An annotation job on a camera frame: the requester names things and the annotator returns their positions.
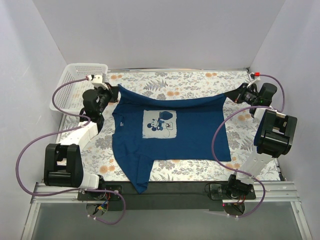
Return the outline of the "blue printed t shirt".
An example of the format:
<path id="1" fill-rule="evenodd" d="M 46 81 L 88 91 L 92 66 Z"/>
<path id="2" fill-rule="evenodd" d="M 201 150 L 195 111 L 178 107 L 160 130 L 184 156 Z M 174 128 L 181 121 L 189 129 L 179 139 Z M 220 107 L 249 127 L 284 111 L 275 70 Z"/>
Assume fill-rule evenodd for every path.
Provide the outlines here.
<path id="1" fill-rule="evenodd" d="M 147 190 L 156 160 L 231 160 L 224 94 L 156 100 L 124 87 L 112 115 L 115 160 L 138 193 Z"/>

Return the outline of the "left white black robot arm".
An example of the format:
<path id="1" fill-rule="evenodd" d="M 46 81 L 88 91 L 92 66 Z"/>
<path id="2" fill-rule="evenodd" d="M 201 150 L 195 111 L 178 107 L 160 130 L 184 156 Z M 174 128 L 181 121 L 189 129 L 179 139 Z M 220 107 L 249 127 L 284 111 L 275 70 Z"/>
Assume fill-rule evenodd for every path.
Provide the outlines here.
<path id="1" fill-rule="evenodd" d="M 82 94 L 83 108 L 78 126 L 59 143 L 49 144 L 45 149 L 44 183 L 47 186 L 89 189 L 95 200 L 106 196 L 106 187 L 100 183 L 98 174 L 84 171 L 82 150 L 97 136 L 104 125 L 103 112 L 109 103 L 118 101 L 119 88 L 109 83 L 95 86 Z"/>

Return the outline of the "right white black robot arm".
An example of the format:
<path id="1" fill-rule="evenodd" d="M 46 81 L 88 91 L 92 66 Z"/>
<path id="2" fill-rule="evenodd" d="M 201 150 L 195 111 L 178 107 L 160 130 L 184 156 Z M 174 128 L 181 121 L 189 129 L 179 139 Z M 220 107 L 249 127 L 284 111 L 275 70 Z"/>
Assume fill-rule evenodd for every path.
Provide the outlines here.
<path id="1" fill-rule="evenodd" d="M 227 195 L 232 199 L 245 197 L 253 192 L 254 177 L 273 159 L 286 155 L 293 144 L 298 119 L 273 109 L 266 109 L 272 103 L 277 87 L 264 83 L 257 91 L 254 83 L 243 83 L 225 95 L 236 104 L 247 103 L 258 106 L 249 110 L 251 116 L 259 120 L 253 145 L 255 150 L 240 167 L 240 172 L 231 174 L 226 186 Z"/>

